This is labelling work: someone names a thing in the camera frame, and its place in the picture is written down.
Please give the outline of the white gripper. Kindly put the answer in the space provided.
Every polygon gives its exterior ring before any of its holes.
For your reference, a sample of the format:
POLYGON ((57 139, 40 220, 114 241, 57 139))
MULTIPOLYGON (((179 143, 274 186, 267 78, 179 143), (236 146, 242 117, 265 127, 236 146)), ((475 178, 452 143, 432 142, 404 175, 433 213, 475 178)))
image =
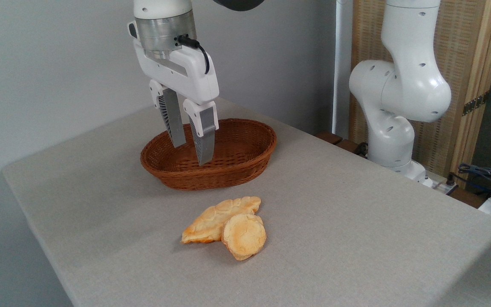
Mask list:
POLYGON ((146 56, 138 39, 133 40, 139 64, 146 76, 156 109, 160 111, 166 131, 175 148, 186 143, 179 100, 184 100, 184 111, 189 116, 197 161, 200 166, 213 159, 216 130, 220 128, 216 103, 220 88, 216 72, 209 58, 210 70, 206 71, 203 53, 184 46, 173 50, 167 59, 152 59, 146 56))

